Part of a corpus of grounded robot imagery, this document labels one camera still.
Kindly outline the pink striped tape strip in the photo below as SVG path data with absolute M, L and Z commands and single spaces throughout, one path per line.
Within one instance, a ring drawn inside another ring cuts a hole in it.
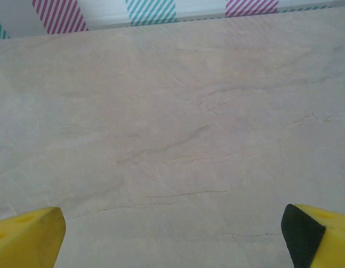
M 32 0 L 49 35 L 88 31 L 78 0 Z
M 276 13 L 279 0 L 227 0 L 225 17 Z

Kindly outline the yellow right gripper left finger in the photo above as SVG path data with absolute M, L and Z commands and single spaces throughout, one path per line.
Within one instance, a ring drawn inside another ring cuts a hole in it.
M 0 220 L 0 268 L 54 268 L 66 232 L 59 207 Z

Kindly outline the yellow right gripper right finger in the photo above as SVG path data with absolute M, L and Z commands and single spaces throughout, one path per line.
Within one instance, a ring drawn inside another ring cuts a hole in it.
M 288 204 L 281 231 L 294 268 L 345 268 L 345 214 Z

